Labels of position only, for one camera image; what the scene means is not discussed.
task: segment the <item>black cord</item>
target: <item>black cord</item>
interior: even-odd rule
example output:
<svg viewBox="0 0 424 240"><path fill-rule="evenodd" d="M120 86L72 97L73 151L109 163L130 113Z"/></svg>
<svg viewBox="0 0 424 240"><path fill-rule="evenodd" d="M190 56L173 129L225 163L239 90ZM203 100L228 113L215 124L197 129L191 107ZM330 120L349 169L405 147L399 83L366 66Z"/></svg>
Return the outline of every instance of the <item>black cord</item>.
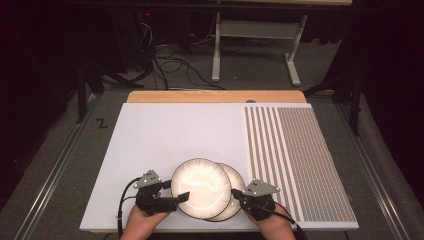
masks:
<svg viewBox="0 0 424 240"><path fill-rule="evenodd" d="M122 193L121 201L119 201L119 208L118 208L118 234L119 234L119 238L121 238L122 234L124 233L123 228L122 228L122 204L128 198L132 198L132 197L125 198L125 194L127 193L128 188L130 188L131 185L133 185L133 183L137 182L138 180L140 180L140 178L135 178L130 183L128 183L128 185L125 187L124 192Z"/></svg>
<svg viewBox="0 0 424 240"><path fill-rule="evenodd" d="M159 63L156 60L156 56L153 56L153 60L155 61L156 66L158 67L160 73L162 74L162 78L161 79L163 80L163 83L165 84L165 90L168 90L169 89L168 80L166 79L165 74L163 73L162 68L159 66Z"/></svg>
<svg viewBox="0 0 424 240"><path fill-rule="evenodd" d="M270 211L270 210L263 208L261 206L258 206L258 205L255 205L255 207L257 207L257 208L259 208L263 211L269 212L271 214L274 214L276 216L282 217L282 218L286 219L287 221L289 221L292 225L296 225L296 230L299 233L300 240L308 240L308 236L306 236L305 231L303 231L303 229L299 226L299 224L297 224L297 222L293 219L293 217L290 215L290 213L287 211L287 209L277 202L274 202L274 203L277 204L278 206L280 206L282 209L284 209L284 211L287 213L287 216L283 215L281 213L275 212L275 211Z"/></svg>
<svg viewBox="0 0 424 240"><path fill-rule="evenodd" d="M155 53L155 56L156 56L156 54L157 54L159 51L161 51L161 50L163 50L163 49L165 49L165 48L158 49L158 50L156 51L156 53ZM195 68L193 68L193 67L192 67L192 66L191 66L191 65L190 65L190 64L189 64L186 60L181 59L181 58L174 57L174 55L175 55L175 50L174 50L174 49L172 49L172 48L167 48L167 49L171 49L171 50L172 50L172 52L171 52L169 55L164 56L164 57L157 57L158 59L165 60L165 62L163 62L162 64L160 64L160 66L158 66L158 67L159 67L159 69L161 70L162 74L163 74L163 72L166 72L166 73L176 72L176 71L178 71L178 70L182 69L182 68L183 68L183 66L185 66L185 67L186 67L186 75L187 75L187 79L188 79L188 80L189 80L189 82L191 82L193 85L196 85L196 86L209 86L209 87L213 87L213 88L217 88L217 89L225 90L225 88L223 88L223 87L221 87L221 86L218 86L218 85L216 85L216 84L213 84L213 83L211 83L211 82L207 81L206 79L204 79L204 78L201 76L201 74L199 73L199 71L197 71ZM165 66L166 64L170 64L170 63L178 63L178 66L177 66L175 69L173 69L173 70L168 70L168 71L163 70L164 66ZM194 82L191 80L190 76L189 76L189 71L190 71L190 70L194 71L194 72L196 73L196 75L198 76L198 78L199 78L201 81L203 81L204 83L206 83L206 85L205 85L205 84L203 84L203 85L202 85L202 84L194 83Z"/></svg>

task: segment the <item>paper plate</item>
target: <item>paper plate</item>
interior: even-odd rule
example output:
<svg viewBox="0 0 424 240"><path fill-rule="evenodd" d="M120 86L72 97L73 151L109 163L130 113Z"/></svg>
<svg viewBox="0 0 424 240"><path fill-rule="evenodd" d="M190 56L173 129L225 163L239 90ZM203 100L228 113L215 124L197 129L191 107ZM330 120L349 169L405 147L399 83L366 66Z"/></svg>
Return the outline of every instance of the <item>paper plate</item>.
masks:
<svg viewBox="0 0 424 240"><path fill-rule="evenodd" d="M185 192L190 192L190 197L179 204L181 211L194 218L208 219L216 217L228 206L231 183L218 164L196 158L181 164L172 176L172 196Z"/></svg>
<svg viewBox="0 0 424 240"><path fill-rule="evenodd" d="M242 191L245 188L243 178L240 176L240 174L232 167L224 164L224 163L218 163L218 165L224 169L224 171L227 173L228 178L230 179L231 187L238 189ZM207 221L211 222L220 222L225 221L232 216L236 215L238 211L240 211L240 203L237 199L235 199L233 196L231 196L230 203L225 208L225 210L220 213L218 216L206 219Z"/></svg>

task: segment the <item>person's hand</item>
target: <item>person's hand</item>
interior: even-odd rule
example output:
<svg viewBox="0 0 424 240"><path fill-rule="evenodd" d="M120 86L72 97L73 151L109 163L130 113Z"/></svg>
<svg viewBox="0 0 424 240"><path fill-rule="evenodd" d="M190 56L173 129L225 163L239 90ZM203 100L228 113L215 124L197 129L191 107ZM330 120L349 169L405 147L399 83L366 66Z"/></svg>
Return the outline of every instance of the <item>person's hand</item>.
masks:
<svg viewBox="0 0 424 240"><path fill-rule="evenodd" d="M156 226L169 216L171 212L156 213L149 216L146 212L141 211L137 205L134 205L128 216L127 226L121 240L145 240L156 228Z"/></svg>
<svg viewBox="0 0 424 240"><path fill-rule="evenodd" d="M286 215L287 212L278 204L275 204L276 212ZM246 213L247 217L259 228L267 240L294 240L291 223L286 219L271 214L271 216L262 221L256 221L252 216Z"/></svg>

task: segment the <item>gray carpet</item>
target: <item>gray carpet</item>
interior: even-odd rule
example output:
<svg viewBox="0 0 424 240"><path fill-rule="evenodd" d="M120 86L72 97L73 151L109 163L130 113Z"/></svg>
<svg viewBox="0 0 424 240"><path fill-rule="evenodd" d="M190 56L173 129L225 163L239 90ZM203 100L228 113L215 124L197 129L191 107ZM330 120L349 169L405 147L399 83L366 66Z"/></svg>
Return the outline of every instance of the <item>gray carpet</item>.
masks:
<svg viewBox="0 0 424 240"><path fill-rule="evenodd" d="M250 46L238 52L236 45L224 46L228 52L222 54L220 86L226 89L294 89L288 80L287 69L282 62L281 48L287 47L287 42L271 46ZM210 79L212 65L212 50L192 48L186 52L178 49L176 56L184 57L205 79ZM298 89L308 89L320 83L325 76L332 57L337 50L337 44L320 46L316 42L303 43L299 47L295 62L302 82ZM161 51L158 56L166 56ZM177 69L178 63L163 65L169 71ZM167 73L170 88L207 88L193 84L203 84L197 75L189 72L192 82L187 78L184 69ZM163 82L150 75L142 81L147 88L163 88ZM79 230L91 190L94 186L103 157L106 153L119 110L129 93L120 86L107 86L102 96L97 96L93 103L93 111L87 116L75 145L67 157L67 165L60 181L54 189L43 214L35 225L31 239L102 239L105 234L94 234ZM344 124L344 119L331 99L331 92L319 93L308 101L312 103L321 130L333 156L336 168L343 186L350 196L351 204L358 219L360 229L348 232L308 232L310 239L396 239L387 223L379 202L364 171L360 155L355 147L350 130ZM99 128L97 119L104 119ZM0 239L13 239L30 211L37 194L54 167L61 154L67 138L71 135L77 119L76 97L68 106L68 111L52 126L47 133L35 159L29 166L21 183L9 199L6 207L0 213ZM401 220L406 223L411 239L424 239L424 234L418 223L422 223L422 209L414 198L409 186L390 157L378 133L371 113L366 104L362 106L360 115L360 140L376 164L388 194L395 202ZM250 239L260 237L249 235ZM222 235L161 235L155 234L152 239L214 239ZM233 235L231 239L247 239L246 236ZM112 234L108 239L117 239Z"/></svg>

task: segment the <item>wooden strip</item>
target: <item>wooden strip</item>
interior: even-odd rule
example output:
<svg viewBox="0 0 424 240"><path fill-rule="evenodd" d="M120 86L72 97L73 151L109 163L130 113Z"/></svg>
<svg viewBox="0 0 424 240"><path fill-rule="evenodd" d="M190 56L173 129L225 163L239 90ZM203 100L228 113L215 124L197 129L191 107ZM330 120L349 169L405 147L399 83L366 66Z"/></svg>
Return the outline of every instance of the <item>wooden strip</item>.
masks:
<svg viewBox="0 0 424 240"><path fill-rule="evenodd" d="M134 91L127 103L306 103L298 90Z"/></svg>
<svg viewBox="0 0 424 240"><path fill-rule="evenodd" d="M333 5L333 6L352 5L352 0L222 0L221 2L250 2L250 3Z"/></svg>

